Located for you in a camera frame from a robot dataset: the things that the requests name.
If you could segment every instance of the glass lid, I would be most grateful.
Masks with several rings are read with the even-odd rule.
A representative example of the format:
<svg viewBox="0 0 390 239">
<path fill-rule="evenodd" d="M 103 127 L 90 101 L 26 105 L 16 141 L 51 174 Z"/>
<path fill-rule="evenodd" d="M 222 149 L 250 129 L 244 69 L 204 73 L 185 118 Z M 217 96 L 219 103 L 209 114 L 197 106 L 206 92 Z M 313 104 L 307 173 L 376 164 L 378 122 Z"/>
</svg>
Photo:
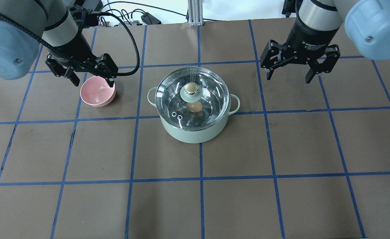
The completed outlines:
<svg viewBox="0 0 390 239">
<path fill-rule="evenodd" d="M 160 116 L 171 126 L 198 131 L 223 117 L 229 105 L 229 91 L 214 72 L 187 67 L 162 80 L 155 101 Z"/>
</svg>

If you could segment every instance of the light blue cap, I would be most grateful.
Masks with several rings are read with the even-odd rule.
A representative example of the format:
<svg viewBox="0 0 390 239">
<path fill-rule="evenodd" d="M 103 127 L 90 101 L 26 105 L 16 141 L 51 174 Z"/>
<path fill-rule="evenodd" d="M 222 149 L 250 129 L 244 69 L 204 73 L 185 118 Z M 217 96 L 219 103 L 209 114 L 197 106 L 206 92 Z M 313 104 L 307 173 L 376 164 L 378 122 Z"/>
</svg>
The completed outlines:
<svg viewBox="0 0 390 239">
<path fill-rule="evenodd" d="M 24 77 L 37 57 L 36 40 L 9 23 L 0 21 L 0 78 Z"/>
<path fill-rule="evenodd" d="M 363 56 L 390 59 L 390 0 L 360 0 L 345 18 L 345 32 Z"/>
</svg>

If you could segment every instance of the white background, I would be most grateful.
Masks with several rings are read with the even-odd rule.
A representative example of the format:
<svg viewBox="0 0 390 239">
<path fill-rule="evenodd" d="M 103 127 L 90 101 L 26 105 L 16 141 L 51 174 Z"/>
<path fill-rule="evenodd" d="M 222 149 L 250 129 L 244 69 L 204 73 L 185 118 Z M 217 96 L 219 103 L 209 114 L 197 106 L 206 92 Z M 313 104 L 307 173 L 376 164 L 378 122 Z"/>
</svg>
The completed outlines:
<svg viewBox="0 0 390 239">
<path fill-rule="evenodd" d="M 157 6 L 182 14 L 186 14 L 188 9 L 187 0 L 136 0 L 130 2 Z M 285 15 L 281 14 L 283 3 L 284 0 L 203 0 L 203 17 L 215 20 L 284 18 Z M 146 6 L 129 3 L 114 3 L 109 6 L 111 6 L 112 9 L 118 9 L 119 11 L 125 9 L 127 12 L 131 12 L 134 9 L 142 9 L 151 13 L 163 24 L 186 22 L 186 18 L 181 15 Z M 109 6 L 106 6 L 103 11 L 108 10 Z M 134 13 L 133 19 L 139 20 L 142 23 L 140 19 L 141 15 L 141 13 Z M 112 17 L 105 17 L 105 20 L 111 21 L 114 25 L 118 23 L 118 21 L 114 20 Z"/>
</svg>

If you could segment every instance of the cooking pot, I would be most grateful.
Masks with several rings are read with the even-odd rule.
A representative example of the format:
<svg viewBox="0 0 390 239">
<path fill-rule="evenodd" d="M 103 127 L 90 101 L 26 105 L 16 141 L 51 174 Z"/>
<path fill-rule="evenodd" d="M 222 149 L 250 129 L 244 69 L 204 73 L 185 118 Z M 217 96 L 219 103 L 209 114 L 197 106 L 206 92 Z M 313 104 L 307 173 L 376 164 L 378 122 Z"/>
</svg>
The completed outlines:
<svg viewBox="0 0 390 239">
<path fill-rule="evenodd" d="M 155 102 L 149 96 L 155 91 Z M 230 112 L 231 98 L 238 106 Z M 229 115 L 240 107 L 239 98 L 229 94 L 224 81 L 201 67 L 182 68 L 168 74 L 150 89 L 148 101 L 157 108 L 166 131 L 186 143 L 201 143 L 216 137 Z"/>
</svg>

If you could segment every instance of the pink bowl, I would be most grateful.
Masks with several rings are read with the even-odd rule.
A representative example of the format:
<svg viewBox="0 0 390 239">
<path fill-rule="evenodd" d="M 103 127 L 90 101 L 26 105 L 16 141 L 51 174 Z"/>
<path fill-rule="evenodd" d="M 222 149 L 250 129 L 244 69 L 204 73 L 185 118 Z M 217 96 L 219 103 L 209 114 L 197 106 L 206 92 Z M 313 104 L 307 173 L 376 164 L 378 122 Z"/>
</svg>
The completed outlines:
<svg viewBox="0 0 390 239">
<path fill-rule="evenodd" d="M 115 84 L 111 88 L 104 78 L 94 76 L 87 79 L 80 88 L 80 97 L 84 103 L 101 107 L 113 101 L 116 94 Z"/>
</svg>

